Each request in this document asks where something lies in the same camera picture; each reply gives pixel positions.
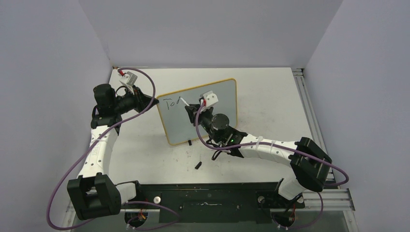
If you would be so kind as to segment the black whiteboard marker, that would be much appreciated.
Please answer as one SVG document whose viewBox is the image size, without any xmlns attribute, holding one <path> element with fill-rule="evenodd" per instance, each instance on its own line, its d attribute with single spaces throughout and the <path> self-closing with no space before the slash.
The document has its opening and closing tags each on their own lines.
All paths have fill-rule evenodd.
<svg viewBox="0 0 410 232">
<path fill-rule="evenodd" d="M 186 106 L 189 106 L 189 104 L 182 97 L 179 97 L 179 100 L 182 101 Z"/>
</svg>

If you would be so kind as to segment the yellow-framed whiteboard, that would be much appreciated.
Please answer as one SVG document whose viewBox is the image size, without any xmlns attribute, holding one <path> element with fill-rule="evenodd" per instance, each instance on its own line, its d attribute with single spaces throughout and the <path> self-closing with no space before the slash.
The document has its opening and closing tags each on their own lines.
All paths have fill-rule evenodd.
<svg viewBox="0 0 410 232">
<path fill-rule="evenodd" d="M 233 78 L 162 94 L 157 97 L 157 107 L 168 144 L 179 145 L 188 140 L 198 139 L 195 127 L 190 123 L 185 110 L 185 104 L 179 97 L 187 103 L 198 104 L 201 95 L 211 90 L 219 100 L 214 106 L 214 114 L 225 114 L 229 118 L 229 125 L 237 126 L 237 85 Z"/>
</svg>

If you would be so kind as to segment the black marker cap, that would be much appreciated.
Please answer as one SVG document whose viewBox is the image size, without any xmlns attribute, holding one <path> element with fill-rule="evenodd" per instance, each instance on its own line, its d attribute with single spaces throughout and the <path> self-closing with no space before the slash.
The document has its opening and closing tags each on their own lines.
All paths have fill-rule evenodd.
<svg viewBox="0 0 410 232">
<path fill-rule="evenodd" d="M 198 164 L 195 166 L 195 169 L 198 170 L 201 167 L 201 165 L 202 165 L 202 162 L 201 161 L 198 162 Z"/>
</svg>

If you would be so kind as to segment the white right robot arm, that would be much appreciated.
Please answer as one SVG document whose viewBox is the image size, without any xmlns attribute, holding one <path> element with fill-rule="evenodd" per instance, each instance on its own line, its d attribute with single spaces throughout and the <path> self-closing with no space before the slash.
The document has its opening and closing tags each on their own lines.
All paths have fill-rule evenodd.
<svg viewBox="0 0 410 232">
<path fill-rule="evenodd" d="M 204 145 L 216 153 L 268 160 L 292 170 L 278 183 L 273 194 L 276 205 L 286 207 L 305 190 L 323 190 L 332 160 L 310 138 L 302 137 L 295 142 L 268 140 L 236 130 L 229 125 L 226 115 L 213 114 L 213 108 L 189 104 L 185 110 L 195 129 L 204 129 L 208 134 L 209 139 L 203 142 Z"/>
</svg>

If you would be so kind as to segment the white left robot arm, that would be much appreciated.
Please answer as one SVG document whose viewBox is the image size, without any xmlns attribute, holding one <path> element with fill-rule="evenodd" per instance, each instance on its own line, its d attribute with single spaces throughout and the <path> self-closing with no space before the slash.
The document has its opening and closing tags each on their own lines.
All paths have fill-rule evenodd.
<svg viewBox="0 0 410 232">
<path fill-rule="evenodd" d="M 80 220 L 117 215 L 123 204 L 138 208 L 144 194 L 136 190 L 137 181 L 116 185 L 108 176 L 114 144 L 119 136 L 122 115 L 140 113 L 159 103 L 136 86 L 116 95 L 110 84 L 93 89 L 96 106 L 92 112 L 90 152 L 76 179 L 69 180 L 67 191 Z"/>
</svg>

